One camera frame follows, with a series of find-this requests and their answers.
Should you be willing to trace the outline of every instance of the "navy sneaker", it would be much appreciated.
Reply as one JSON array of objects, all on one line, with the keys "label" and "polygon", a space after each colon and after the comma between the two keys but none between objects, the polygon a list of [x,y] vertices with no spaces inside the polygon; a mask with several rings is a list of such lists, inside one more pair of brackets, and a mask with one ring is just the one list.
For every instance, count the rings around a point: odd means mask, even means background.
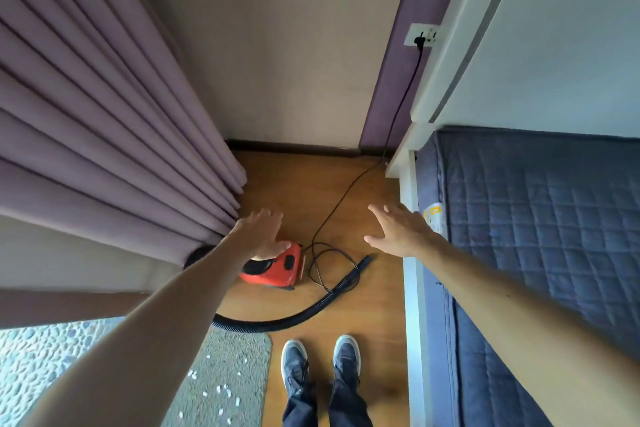
[{"label": "navy sneaker", "polygon": [[333,368],[335,379],[341,380],[353,391],[360,382],[360,349],[358,343],[347,334],[343,334],[335,342],[333,349]]},{"label": "navy sneaker", "polygon": [[285,343],[282,349],[280,370],[289,398],[312,390],[313,383],[309,377],[307,351],[297,339],[291,339]]}]

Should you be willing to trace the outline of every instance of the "gray rug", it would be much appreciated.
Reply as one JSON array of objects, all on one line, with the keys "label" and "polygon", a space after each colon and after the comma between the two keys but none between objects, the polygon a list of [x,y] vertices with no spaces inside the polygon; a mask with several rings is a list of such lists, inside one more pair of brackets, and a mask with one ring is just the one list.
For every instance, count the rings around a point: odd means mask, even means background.
[{"label": "gray rug", "polygon": [[[0,330],[0,426],[16,426],[41,393],[121,320]],[[210,330],[163,426],[260,427],[270,356],[265,334]]]},{"label": "gray rug", "polygon": [[267,334],[211,328],[163,427],[260,427],[270,358]]}]

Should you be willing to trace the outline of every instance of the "leg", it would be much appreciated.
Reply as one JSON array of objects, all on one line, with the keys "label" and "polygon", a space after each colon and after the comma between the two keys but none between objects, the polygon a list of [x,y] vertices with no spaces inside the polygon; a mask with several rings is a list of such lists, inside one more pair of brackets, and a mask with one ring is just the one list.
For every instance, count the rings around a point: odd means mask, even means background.
[{"label": "leg", "polygon": [[317,427],[316,393],[309,378],[307,351],[300,341],[292,339],[284,345],[280,369],[289,396],[283,426]]},{"label": "leg", "polygon": [[333,350],[335,379],[329,402],[332,427],[372,427],[367,404],[358,395],[360,382],[360,349],[356,340],[342,335]]}]

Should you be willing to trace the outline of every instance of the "curtain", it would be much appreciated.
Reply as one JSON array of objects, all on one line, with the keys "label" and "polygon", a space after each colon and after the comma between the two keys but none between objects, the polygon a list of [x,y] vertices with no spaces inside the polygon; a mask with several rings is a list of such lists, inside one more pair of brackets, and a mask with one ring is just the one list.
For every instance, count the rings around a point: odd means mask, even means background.
[{"label": "curtain", "polygon": [[0,214],[181,264],[245,182],[139,0],[0,0]]}]

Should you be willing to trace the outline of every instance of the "hand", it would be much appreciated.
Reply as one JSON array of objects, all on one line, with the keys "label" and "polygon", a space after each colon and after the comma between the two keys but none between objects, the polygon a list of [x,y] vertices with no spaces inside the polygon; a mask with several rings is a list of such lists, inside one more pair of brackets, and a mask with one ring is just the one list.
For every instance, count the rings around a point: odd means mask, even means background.
[{"label": "hand", "polygon": [[417,257],[424,259],[424,253],[438,253],[448,250],[451,245],[434,232],[419,212],[410,212],[404,204],[396,206],[370,204],[369,210],[376,215],[385,236],[367,235],[364,241],[369,245],[396,257]]},{"label": "hand", "polygon": [[274,259],[291,246],[290,242],[276,241],[281,223],[282,212],[263,208],[260,213],[253,212],[238,220],[227,237],[250,250],[252,260]]}]

